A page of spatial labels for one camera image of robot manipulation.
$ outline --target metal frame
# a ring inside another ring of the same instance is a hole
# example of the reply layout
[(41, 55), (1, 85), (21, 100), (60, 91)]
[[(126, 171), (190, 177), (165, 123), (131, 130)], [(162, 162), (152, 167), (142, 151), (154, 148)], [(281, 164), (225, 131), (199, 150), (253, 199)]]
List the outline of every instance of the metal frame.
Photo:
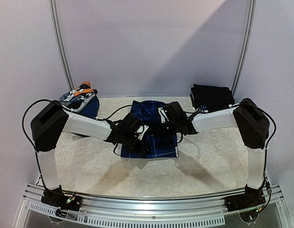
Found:
[[(288, 223), (287, 209), (279, 185), (272, 187), (270, 204), (276, 204), (284, 228)], [(23, 204), (16, 224), (22, 228), (29, 210), (54, 218), (56, 207), (40, 202), (44, 188), (28, 184), (23, 194)], [(244, 193), (244, 189), (183, 198), (120, 198), (78, 193), (83, 197), (79, 212), (69, 211), (66, 221), (97, 227), (169, 228), (169, 227), (216, 227), (225, 224), (225, 216), (239, 213), (228, 212), (223, 198)], [(268, 194), (264, 189), (266, 200)]]
[(244, 66), (245, 56), (246, 56), (246, 53), (247, 53), (248, 44), (249, 44), (249, 41), (250, 41), (251, 31), (252, 31), (252, 27), (253, 27), (255, 8), (256, 8), (256, 0), (250, 0), (249, 9), (248, 9), (248, 12), (247, 12), (247, 20), (246, 20), (246, 25), (245, 25), (245, 34), (244, 34), (244, 38), (243, 38), (240, 59), (239, 59), (239, 62), (238, 62), (236, 75), (235, 75), (233, 85), (232, 85), (233, 96), (235, 96), (235, 94), (236, 94), (236, 90), (237, 90), (239, 80), (240, 80), (240, 76), (241, 76), (241, 73), (242, 73), (242, 69), (243, 69), (243, 66)]
[[(248, 12), (247, 12), (247, 20), (246, 20), (245, 33), (244, 33), (244, 38), (243, 38), (242, 47), (241, 47), (241, 54), (240, 54), (239, 62), (237, 65), (235, 78), (234, 78), (234, 81), (232, 84), (232, 89), (231, 89), (233, 96), (235, 96), (235, 93), (237, 90), (237, 86), (238, 86), (240, 75), (241, 75), (243, 65), (245, 62), (245, 56), (247, 53), (247, 48), (248, 48), (249, 39), (250, 39), (252, 26), (253, 26), (256, 0), (249, 0), (249, 1), (250, 1), (250, 5), (249, 5)], [(75, 87), (74, 87), (73, 79), (72, 79), (70, 69), (68, 66), (67, 57), (66, 57), (64, 46), (63, 46), (62, 37), (61, 37), (56, 0), (49, 0), (49, 3), (50, 3), (52, 21), (53, 21), (53, 26), (54, 26), (54, 31), (55, 31), (56, 41), (57, 41), (57, 47), (59, 50), (59, 55), (60, 55), (62, 67), (65, 72), (67, 84), (69, 86), (69, 89), (71, 90)]]
[(60, 60), (62, 64), (62, 68), (65, 72), (67, 84), (69, 87), (69, 90), (74, 89), (74, 83), (73, 79), (70, 73), (70, 69), (68, 66), (67, 62), (67, 57), (65, 53), (65, 48), (63, 46), (62, 42), (62, 37), (61, 37), (61, 31), (60, 31), (60, 26), (59, 26), (59, 20), (58, 20), (58, 13), (57, 13), (57, 7), (56, 7), (56, 1), (55, 0), (49, 0), (50, 3), (50, 10), (51, 10), (51, 15), (52, 15), (52, 21), (53, 21), (53, 27), (54, 27), (54, 32), (55, 32), (55, 37), (56, 37), (56, 42), (57, 42), (57, 47), (60, 55)]

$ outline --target curved metal pole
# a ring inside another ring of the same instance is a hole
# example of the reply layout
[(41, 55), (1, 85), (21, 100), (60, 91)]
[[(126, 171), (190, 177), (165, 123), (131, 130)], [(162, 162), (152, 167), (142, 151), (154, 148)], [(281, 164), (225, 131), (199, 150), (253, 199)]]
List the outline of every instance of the curved metal pole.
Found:
[(74, 89), (74, 83), (73, 79), (70, 73), (70, 69), (68, 66), (67, 62), (67, 57), (65, 53), (65, 49), (63, 46), (62, 42), (62, 37), (61, 37), (61, 32), (60, 32), (60, 27), (59, 27), (59, 20), (58, 20), (58, 13), (57, 13), (57, 7), (56, 7), (56, 1), (55, 0), (49, 0), (50, 3), (50, 10), (51, 10), (51, 15), (52, 15), (52, 21), (53, 21), (53, 27), (54, 27), (54, 32), (55, 32), (55, 37), (56, 37), (56, 42), (57, 42), (57, 47), (60, 55), (60, 60), (62, 63), (62, 68), (65, 72), (67, 84), (69, 87), (69, 90)]
[(242, 43), (242, 50), (241, 50), (240, 59), (239, 59), (237, 70), (236, 70), (236, 75), (232, 85), (233, 96), (235, 96), (236, 94), (236, 90), (240, 80), (240, 75), (241, 75), (244, 62), (245, 62), (245, 56), (247, 53), (248, 44), (249, 44), (251, 31), (253, 27), (255, 7), (256, 7), (256, 0), (250, 0), (250, 6), (248, 10), (246, 25), (245, 25), (245, 34), (244, 34), (243, 43)]

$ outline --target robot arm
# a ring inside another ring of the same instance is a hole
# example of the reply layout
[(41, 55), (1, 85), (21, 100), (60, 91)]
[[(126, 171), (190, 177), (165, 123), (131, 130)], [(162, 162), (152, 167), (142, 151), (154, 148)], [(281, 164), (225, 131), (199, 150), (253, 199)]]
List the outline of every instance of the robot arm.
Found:
[(178, 102), (159, 108), (161, 120), (172, 133), (197, 134), (199, 132), (238, 127), (248, 151), (248, 179), (245, 194), (225, 199), (229, 211), (257, 206), (265, 202), (262, 188), (265, 184), (265, 141), (269, 134), (269, 120), (252, 100), (212, 113), (193, 114), (187, 118)]
[(142, 140), (148, 126), (133, 114), (114, 124), (110, 120), (89, 118), (63, 107), (60, 102), (48, 104), (31, 122), (32, 136), (38, 157), (45, 194), (41, 202), (64, 209), (79, 210), (82, 198), (71, 198), (62, 192), (57, 176), (55, 148), (61, 132), (92, 136), (109, 143), (120, 143), (137, 153), (149, 153), (149, 144)]
[[(158, 112), (171, 133), (197, 134), (199, 132), (238, 127), (249, 156), (248, 180), (245, 194), (225, 198), (229, 211), (257, 206), (265, 202), (262, 188), (265, 184), (265, 141), (268, 137), (269, 121), (258, 111), (250, 99), (240, 104), (212, 113), (193, 114), (187, 117), (178, 102), (172, 102)], [(78, 133), (96, 137), (110, 143), (120, 143), (137, 153), (149, 152), (143, 139), (147, 126), (142, 125), (132, 113), (118, 124), (110, 120), (98, 120), (74, 113), (61, 106), (58, 101), (47, 105), (31, 122), (33, 140), (38, 153), (40, 172), (45, 185), (42, 202), (53, 206), (66, 205), (69, 200), (59, 184), (55, 163), (55, 147), (61, 132)], [(78, 210), (80, 197), (66, 209)]]

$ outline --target black cable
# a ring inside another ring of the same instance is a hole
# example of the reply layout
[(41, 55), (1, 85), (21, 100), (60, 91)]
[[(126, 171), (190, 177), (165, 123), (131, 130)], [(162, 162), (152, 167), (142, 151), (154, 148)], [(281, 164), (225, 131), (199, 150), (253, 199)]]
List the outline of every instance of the black cable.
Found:
[(180, 141), (178, 141), (177, 143), (182, 142), (182, 140), (183, 140), (183, 134), (181, 133), (181, 139), (180, 139)]
[(203, 113), (203, 112), (202, 112), (202, 109), (201, 108), (198, 108), (195, 112), (185, 112), (185, 113), (188, 113), (188, 114), (199, 114), (199, 113)]
[(56, 210), (56, 212), (55, 212), (55, 215), (56, 215), (57, 217), (60, 217), (60, 218), (65, 219), (65, 218), (67, 217), (67, 215), (68, 215), (68, 212), (66, 212), (66, 211), (62, 211), (62, 210), (60, 210), (59, 208), (57, 208), (57, 210)]
[(117, 149), (117, 147), (118, 147), (118, 143), (115, 145), (115, 147), (114, 147), (114, 149), (113, 149), (113, 153), (116, 154), (117, 156), (120, 156), (121, 154), (117, 154), (117, 153), (115, 152), (115, 150)]
[(128, 104), (128, 105), (125, 105), (123, 107), (120, 107), (118, 108), (117, 110), (115, 110), (110, 116), (108, 116), (107, 118), (104, 118), (102, 120), (108, 120), (109, 118), (111, 118), (115, 113), (117, 113), (119, 110), (123, 109), (123, 108), (127, 108), (127, 107), (137, 107), (139, 109), (142, 109), (144, 112), (146, 112), (148, 114), (148, 112), (146, 110), (144, 110), (142, 107), (139, 107), (137, 105), (133, 105), (133, 104)]
[(270, 194), (269, 194), (269, 199), (268, 199), (266, 205), (263, 207), (262, 210), (264, 210), (264, 209), (267, 207), (267, 205), (269, 205), (269, 203), (270, 203), (270, 201), (271, 201), (271, 196), (272, 196), (272, 194), (270, 193)]

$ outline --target vent grille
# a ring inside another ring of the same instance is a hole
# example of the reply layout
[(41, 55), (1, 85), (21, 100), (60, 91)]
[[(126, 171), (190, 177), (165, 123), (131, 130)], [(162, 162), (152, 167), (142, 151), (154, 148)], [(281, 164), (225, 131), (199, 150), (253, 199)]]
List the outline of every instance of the vent grille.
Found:
[[(44, 215), (55, 216), (55, 208), (30, 203), (30, 210), (39, 212)], [(73, 221), (85, 225), (100, 227), (100, 228), (207, 228), (225, 225), (224, 216), (216, 216), (212, 218), (195, 219), (189, 221), (175, 222), (127, 222), (116, 221), (113, 219), (102, 219), (93, 216), (78, 215), (77, 221)]]

